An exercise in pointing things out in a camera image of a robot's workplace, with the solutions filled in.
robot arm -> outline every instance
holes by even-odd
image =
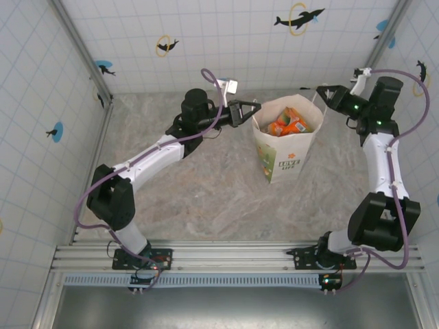
[[[222,115],[214,129],[218,130],[223,125],[238,127],[261,109],[261,104],[258,103],[237,100],[227,102],[226,95],[236,93],[237,82],[233,80],[218,80],[218,82],[222,88],[223,104],[226,107],[222,110]],[[244,114],[243,105],[252,106],[252,110]],[[202,136],[184,142],[177,142],[176,140],[193,136],[206,129],[214,122],[219,110],[207,98],[206,92],[201,89],[188,91],[185,100],[181,104],[181,109],[182,113],[174,119],[172,126],[155,145],[112,168],[102,164],[96,168],[93,176],[92,184],[113,171],[127,168],[127,170],[97,187],[89,195],[87,206],[99,219],[105,221],[123,245],[135,254],[144,254],[150,248],[150,244],[133,221],[135,214],[134,194],[160,170],[192,153],[202,142]],[[169,141],[176,142],[160,147],[160,145]],[[131,165],[155,146],[158,146],[156,151]]]
[[[366,155],[370,192],[352,214],[348,228],[327,232],[313,247],[293,249],[289,254],[296,261],[296,269],[339,268],[349,264],[345,252],[355,246],[367,245],[379,251],[398,251],[403,246],[399,216],[393,198],[392,186],[403,210],[407,233],[410,233],[420,214],[420,205],[409,199],[401,178],[398,161],[398,142],[390,142],[399,135],[398,125],[391,119],[394,105],[403,83],[393,77],[380,77],[369,98],[359,96],[363,91],[370,69],[355,70],[357,83],[352,90],[344,86],[319,86],[317,92],[325,104],[349,120],[357,122],[360,145]],[[390,171],[388,154],[392,160]]]

white paper bag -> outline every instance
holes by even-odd
[[[284,109],[295,108],[313,132],[277,137],[262,132]],[[286,96],[262,104],[253,116],[253,133],[263,172],[270,183],[296,179],[308,149],[323,123],[323,114],[301,95]]]

blue circle sticker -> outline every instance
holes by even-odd
[[[52,134],[52,140],[55,143],[58,143],[59,141],[61,141],[62,133],[64,132],[64,127],[62,126],[61,121],[55,123],[53,131],[55,130],[56,130],[55,134]]]

vent grille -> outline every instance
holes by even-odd
[[[142,287],[130,284],[131,274],[67,274],[66,286]],[[177,287],[320,287],[318,274],[177,274],[164,273],[157,288]]]

gray floor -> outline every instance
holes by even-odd
[[[415,329],[403,274],[367,275],[351,290],[65,287],[54,328]]]
[[[238,92],[259,102],[298,90]],[[312,98],[312,90],[301,90]],[[209,96],[217,103],[217,97]],[[180,112],[184,93],[119,95],[100,163],[113,166],[155,143]],[[316,104],[323,109],[317,97]],[[346,117],[327,112],[295,182],[268,184],[251,122],[225,127],[188,158],[162,170],[135,197],[135,221],[146,237],[175,240],[305,240],[346,227],[368,190],[366,158]],[[89,211],[85,223],[97,222]],[[107,237],[79,231],[78,239]]]

